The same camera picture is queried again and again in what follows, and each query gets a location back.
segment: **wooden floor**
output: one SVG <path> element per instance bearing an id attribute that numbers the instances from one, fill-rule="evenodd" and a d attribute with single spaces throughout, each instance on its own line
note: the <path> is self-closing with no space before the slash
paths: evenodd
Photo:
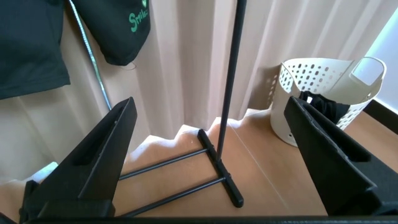
<path id="1" fill-rule="evenodd" d="M 219 126 L 214 125 L 208 133 L 214 145 L 218 132 Z M 366 113 L 361 113 L 346 132 L 398 172 L 396 134 Z M 144 143 L 127 155 L 122 173 L 200 148 L 192 131 L 179 135 L 176 141 Z M 268 111 L 254 113 L 242 121 L 229 121 L 222 160 L 244 197 L 242 208 L 235 208 L 223 185 L 216 184 L 138 217 L 326 215 L 299 150 L 272 132 Z M 119 181 L 113 200 L 116 215 L 215 177 L 206 154 L 200 154 Z M 21 181 L 0 186 L 0 212 L 18 220 L 23 192 Z"/>

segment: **white plastic basket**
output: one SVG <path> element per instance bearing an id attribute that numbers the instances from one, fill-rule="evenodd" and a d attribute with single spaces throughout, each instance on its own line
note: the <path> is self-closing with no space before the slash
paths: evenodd
<path id="1" fill-rule="evenodd" d="M 367 85 L 353 73 L 358 74 L 362 60 L 375 60 L 382 67 L 376 80 Z M 269 98 L 273 98 L 271 126 L 283 141 L 297 146 L 284 116 L 287 100 L 290 96 L 299 97 L 301 91 L 322 94 L 324 97 L 350 105 L 348 112 L 336 124 L 345 129 L 347 125 L 379 93 L 386 65 L 377 58 L 364 57 L 360 60 L 345 61 L 329 58 L 296 58 L 283 62 L 279 79 L 274 80 Z"/>

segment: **black cloth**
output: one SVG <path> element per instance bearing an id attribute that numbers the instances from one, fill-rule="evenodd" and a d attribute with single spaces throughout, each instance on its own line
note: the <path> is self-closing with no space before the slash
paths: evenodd
<path id="1" fill-rule="evenodd" d="M 325 98 L 321 94 L 302 91 L 299 96 L 299 98 L 304 101 L 307 101 L 308 97 L 312 97 L 310 105 L 335 124 L 348 112 L 349 105 L 336 103 L 333 100 Z"/>
<path id="2" fill-rule="evenodd" d="M 150 31 L 148 0 L 73 3 L 108 63 L 137 57 Z M 70 84 L 59 47 L 63 10 L 64 0 L 0 2 L 0 100 Z"/>

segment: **curtain fold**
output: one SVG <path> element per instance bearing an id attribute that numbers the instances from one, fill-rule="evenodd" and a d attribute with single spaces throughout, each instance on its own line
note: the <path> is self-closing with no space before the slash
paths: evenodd
<path id="1" fill-rule="evenodd" d="M 221 115 L 235 1 L 151 0 L 151 32 L 125 67 L 107 64 L 85 27 L 111 106 L 133 96 L 130 151 L 148 135 L 172 139 L 181 125 L 207 129 Z M 395 0 L 250 0 L 230 118 L 266 109 L 284 60 L 362 57 L 398 6 Z M 60 162 L 108 112 L 73 13 L 61 42 L 71 85 L 0 101 L 0 177 L 25 179 Z"/>

